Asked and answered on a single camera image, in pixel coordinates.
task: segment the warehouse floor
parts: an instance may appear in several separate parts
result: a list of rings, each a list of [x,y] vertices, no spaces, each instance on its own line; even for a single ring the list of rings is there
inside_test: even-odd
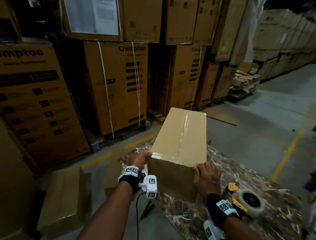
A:
[[[211,145],[224,154],[246,165],[263,176],[275,180],[284,188],[307,201],[303,186],[313,169],[316,156],[316,65],[307,65],[259,86],[254,95],[237,104],[225,103],[238,119],[237,126],[207,118],[207,137]],[[140,143],[154,136],[160,125],[153,124],[146,132],[106,147],[100,152],[82,157],[85,173],[91,173],[92,212],[105,200],[102,180],[106,172],[105,156],[112,148]],[[141,213],[147,203],[144,196],[139,199]],[[154,209],[139,224],[139,239],[183,239],[181,234],[158,210]],[[75,239],[80,230],[58,239]],[[124,239],[136,239],[136,207],[130,208]]]

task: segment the marble tabletop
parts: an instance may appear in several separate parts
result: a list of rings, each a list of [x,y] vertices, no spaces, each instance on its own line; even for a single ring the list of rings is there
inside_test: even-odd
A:
[[[118,162],[124,167],[130,155],[149,151],[155,138],[137,146]],[[301,201],[287,189],[268,180],[220,151],[207,145],[207,161],[219,166],[222,172],[222,191],[229,182],[243,188],[250,188],[265,201],[265,210],[255,219],[243,217],[243,221],[260,234],[263,240],[300,239]],[[203,229],[204,221],[210,219],[201,197],[195,203],[187,203],[166,194],[159,193],[152,199],[172,224],[187,240],[207,240]]]

